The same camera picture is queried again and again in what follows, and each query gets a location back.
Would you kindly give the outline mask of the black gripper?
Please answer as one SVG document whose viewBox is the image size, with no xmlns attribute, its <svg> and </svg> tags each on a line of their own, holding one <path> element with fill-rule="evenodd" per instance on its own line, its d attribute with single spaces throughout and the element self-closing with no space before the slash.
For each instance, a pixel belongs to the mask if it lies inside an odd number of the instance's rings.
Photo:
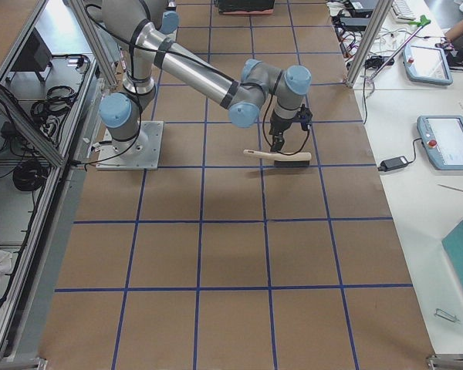
<svg viewBox="0 0 463 370">
<path fill-rule="evenodd" d="M 271 115 L 269 129 L 269 135 L 272 135 L 271 153 L 278 153 L 282 150 L 285 143 L 283 133 L 290 128 L 294 121 L 295 117 L 286 119 L 276 113 Z"/>
</svg>

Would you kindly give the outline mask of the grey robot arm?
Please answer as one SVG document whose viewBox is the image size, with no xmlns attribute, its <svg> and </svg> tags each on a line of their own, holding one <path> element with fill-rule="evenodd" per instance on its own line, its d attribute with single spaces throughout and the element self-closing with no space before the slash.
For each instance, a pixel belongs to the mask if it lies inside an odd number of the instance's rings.
<svg viewBox="0 0 463 370">
<path fill-rule="evenodd" d="M 280 69 L 250 59 L 240 80 L 235 80 L 172 40 L 170 34 L 178 27 L 177 13 L 165 2 L 103 1 L 101 17 L 106 31 L 128 54 L 123 82 L 126 90 L 136 93 L 150 88 L 151 68 L 156 66 L 218 103 L 228 111 L 231 123 L 242 128 L 253 125 L 266 99 L 275 97 L 266 139 L 269 153 L 252 150 L 245 154 L 284 162 L 310 160 L 310 154 L 303 150 L 282 151 L 283 133 L 293 123 L 299 123 L 304 131 L 310 128 L 312 113 L 303 100 L 312 76 L 306 67 Z"/>
</svg>

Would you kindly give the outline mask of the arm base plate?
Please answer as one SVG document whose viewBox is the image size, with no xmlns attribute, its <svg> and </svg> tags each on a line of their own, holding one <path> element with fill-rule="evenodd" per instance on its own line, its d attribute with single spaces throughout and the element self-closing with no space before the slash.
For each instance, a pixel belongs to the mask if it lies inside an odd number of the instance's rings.
<svg viewBox="0 0 463 370">
<path fill-rule="evenodd" d="M 104 140 L 110 141 L 99 151 L 98 170 L 156 170 L 159 164 L 164 121 L 143 121 L 135 143 L 113 141 L 108 129 Z"/>
</svg>

